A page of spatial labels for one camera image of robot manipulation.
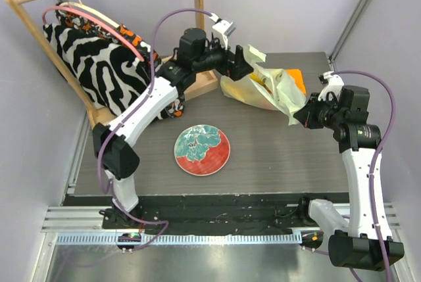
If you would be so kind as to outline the pale yellow plastic bag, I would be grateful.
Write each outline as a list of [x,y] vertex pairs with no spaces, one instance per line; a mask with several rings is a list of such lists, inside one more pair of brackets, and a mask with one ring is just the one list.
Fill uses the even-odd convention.
[[220,79],[220,88],[223,94],[246,105],[266,110],[280,111],[288,117],[290,126],[299,122],[294,119],[295,112],[304,107],[307,95],[304,95],[296,86],[294,79],[282,68],[264,68],[266,54],[260,52],[252,45],[244,50],[247,63],[254,68],[254,74],[265,77],[266,85],[272,91],[269,94],[265,88],[254,82],[249,75],[239,81],[233,81],[227,76]]

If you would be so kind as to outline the fake yellow bananas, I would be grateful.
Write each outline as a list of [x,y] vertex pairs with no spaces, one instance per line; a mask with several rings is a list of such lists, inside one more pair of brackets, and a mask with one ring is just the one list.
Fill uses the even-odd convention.
[[269,93],[272,94],[272,91],[270,90],[270,88],[266,85],[266,78],[265,77],[260,77],[254,73],[250,74],[249,77],[256,83],[258,83],[259,85],[263,86],[265,88],[265,90]]

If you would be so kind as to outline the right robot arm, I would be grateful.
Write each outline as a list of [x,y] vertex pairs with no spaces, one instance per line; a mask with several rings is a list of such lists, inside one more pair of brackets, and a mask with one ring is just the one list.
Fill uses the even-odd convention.
[[349,219],[327,199],[306,199],[297,209],[305,226],[315,223],[328,237],[334,266],[383,271],[404,254],[392,238],[382,195],[376,151],[382,140],[378,126],[367,124],[369,91],[353,85],[326,85],[312,93],[294,117],[305,128],[329,128],[339,146],[349,187]]

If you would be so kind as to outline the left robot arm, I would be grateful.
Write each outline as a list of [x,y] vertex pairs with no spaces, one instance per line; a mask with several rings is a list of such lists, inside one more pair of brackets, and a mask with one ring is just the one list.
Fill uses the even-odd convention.
[[140,221],[134,185],[140,159],[133,147],[145,128],[195,83],[198,73],[216,70],[238,81],[253,71],[242,46],[230,49],[228,38],[234,29],[215,24],[210,39],[200,28],[187,29],[173,56],[162,64],[146,91],[109,124],[95,125],[93,146],[98,170],[109,179],[112,201],[119,210],[117,220],[123,227],[134,228]]

